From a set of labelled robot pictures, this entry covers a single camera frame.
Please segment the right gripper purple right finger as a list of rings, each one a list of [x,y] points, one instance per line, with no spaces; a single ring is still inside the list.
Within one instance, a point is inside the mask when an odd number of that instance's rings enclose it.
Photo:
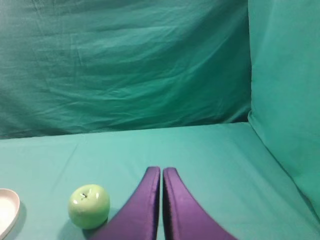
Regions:
[[[196,201],[174,167],[162,172],[162,219],[167,240],[235,240]]]

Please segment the right gripper purple left finger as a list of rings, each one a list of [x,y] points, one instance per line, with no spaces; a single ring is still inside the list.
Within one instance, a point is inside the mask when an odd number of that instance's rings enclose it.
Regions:
[[[161,169],[150,166],[134,193],[92,240],[155,240],[160,208]]]

